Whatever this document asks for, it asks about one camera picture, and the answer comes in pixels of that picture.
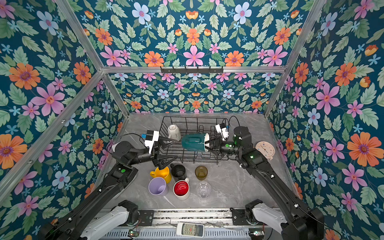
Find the green mug cream inside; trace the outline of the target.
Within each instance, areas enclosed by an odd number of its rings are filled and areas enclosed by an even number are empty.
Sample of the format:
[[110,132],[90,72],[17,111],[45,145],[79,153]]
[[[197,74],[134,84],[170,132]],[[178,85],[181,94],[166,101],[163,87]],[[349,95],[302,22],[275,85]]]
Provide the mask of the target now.
[[191,152],[208,152],[209,140],[208,133],[188,134],[182,137],[182,147]]

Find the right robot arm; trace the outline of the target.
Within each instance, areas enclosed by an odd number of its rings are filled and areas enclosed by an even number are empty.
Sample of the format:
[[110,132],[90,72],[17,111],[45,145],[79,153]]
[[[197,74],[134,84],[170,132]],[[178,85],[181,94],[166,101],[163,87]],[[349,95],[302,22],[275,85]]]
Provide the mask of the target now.
[[248,127],[234,128],[232,140],[225,124],[216,125],[215,129],[216,136],[205,142],[206,149],[216,156],[235,156],[240,167],[262,184],[280,208],[277,212],[255,200],[247,207],[249,221],[270,226],[284,240],[322,240],[323,213],[318,208],[310,209],[280,179],[263,153],[254,148]]

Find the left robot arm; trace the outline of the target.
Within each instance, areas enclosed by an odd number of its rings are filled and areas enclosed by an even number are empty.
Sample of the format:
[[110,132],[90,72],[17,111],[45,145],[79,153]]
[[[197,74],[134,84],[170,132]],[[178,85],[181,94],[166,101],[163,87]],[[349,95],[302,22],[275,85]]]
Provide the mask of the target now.
[[159,155],[160,149],[166,149],[176,140],[164,137],[152,137],[145,141],[144,147],[135,148],[128,141],[112,145],[112,157],[117,161],[105,174],[100,185],[91,194],[56,223],[44,225],[39,233],[40,240],[99,240],[115,227],[139,219],[138,206],[130,201],[122,201],[112,211],[95,220],[95,216],[104,206],[125,190],[134,180],[138,169],[134,166],[152,162],[155,167],[164,169],[176,155]]

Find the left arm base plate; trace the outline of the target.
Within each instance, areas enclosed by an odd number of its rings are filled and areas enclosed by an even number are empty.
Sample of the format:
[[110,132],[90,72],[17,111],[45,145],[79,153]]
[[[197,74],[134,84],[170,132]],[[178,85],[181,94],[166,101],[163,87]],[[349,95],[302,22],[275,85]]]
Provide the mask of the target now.
[[138,227],[150,227],[153,224],[154,220],[154,210],[139,210],[139,221],[137,223]]

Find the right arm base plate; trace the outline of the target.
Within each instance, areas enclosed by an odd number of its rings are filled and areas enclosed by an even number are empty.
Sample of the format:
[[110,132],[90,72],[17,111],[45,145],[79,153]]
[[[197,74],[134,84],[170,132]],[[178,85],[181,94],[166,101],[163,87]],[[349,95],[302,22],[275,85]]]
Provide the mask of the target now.
[[230,208],[232,214],[232,222],[234,226],[250,226],[244,209]]

